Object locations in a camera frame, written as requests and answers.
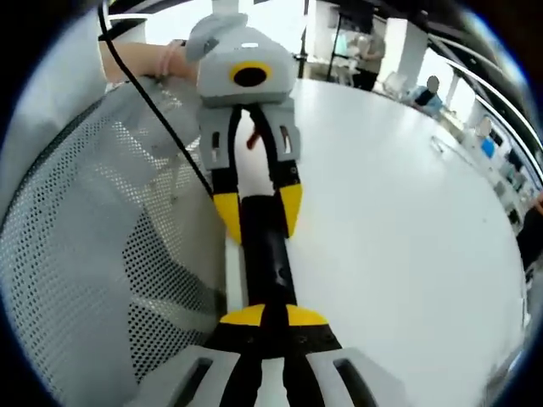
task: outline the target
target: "white tabletop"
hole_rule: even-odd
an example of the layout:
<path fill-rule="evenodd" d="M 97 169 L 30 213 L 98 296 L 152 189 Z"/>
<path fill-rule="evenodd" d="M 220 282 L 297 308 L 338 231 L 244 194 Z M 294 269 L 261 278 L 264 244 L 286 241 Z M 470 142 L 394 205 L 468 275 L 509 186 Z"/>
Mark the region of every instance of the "white tabletop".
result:
<path fill-rule="evenodd" d="M 304 197 L 288 254 L 299 305 L 400 378 L 414 406 L 476 405 L 523 335 L 522 265 L 500 201 L 435 146 L 432 136 L 460 148 L 416 110 L 309 80 L 293 95 Z M 251 127 L 243 119 L 238 134 Z M 238 137 L 243 194 L 261 190 L 262 152 Z M 227 252 L 229 302 L 240 304 Z"/>

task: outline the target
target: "yellow circle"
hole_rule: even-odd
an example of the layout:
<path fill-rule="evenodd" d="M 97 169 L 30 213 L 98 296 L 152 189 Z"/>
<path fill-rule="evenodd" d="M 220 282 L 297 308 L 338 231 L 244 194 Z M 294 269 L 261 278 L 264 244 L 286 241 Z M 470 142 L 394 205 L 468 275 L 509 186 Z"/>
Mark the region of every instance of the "yellow circle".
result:
<path fill-rule="evenodd" d="M 235 64 L 231 69 L 230 69 L 230 81 L 236 83 L 236 81 L 234 80 L 234 76 L 240 71 L 240 70 L 244 70 L 246 68 L 257 68 L 257 69 L 261 69 L 263 70 L 265 73 L 266 73 L 266 78 L 271 78 L 272 77 L 272 68 L 270 67 L 270 65 L 268 64 L 264 64 L 263 62 L 260 62 L 260 61 L 243 61 L 243 62 L 240 62 L 238 64 Z"/>

